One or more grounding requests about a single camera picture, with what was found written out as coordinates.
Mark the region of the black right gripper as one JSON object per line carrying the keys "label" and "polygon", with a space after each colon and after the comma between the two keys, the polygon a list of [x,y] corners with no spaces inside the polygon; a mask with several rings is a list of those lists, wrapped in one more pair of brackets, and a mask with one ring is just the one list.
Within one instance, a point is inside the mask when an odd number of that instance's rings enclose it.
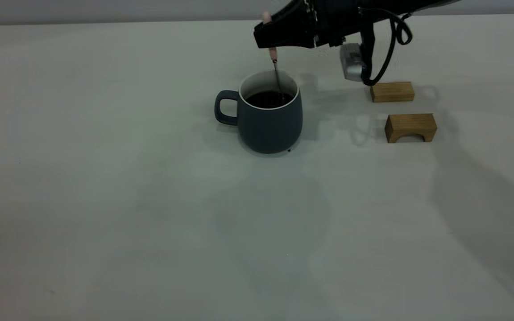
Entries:
{"label": "black right gripper", "polygon": [[[360,8],[366,0],[290,0],[279,13],[254,28],[259,48],[339,46],[349,35],[360,32],[364,19]],[[315,35],[309,13],[314,10]]]}

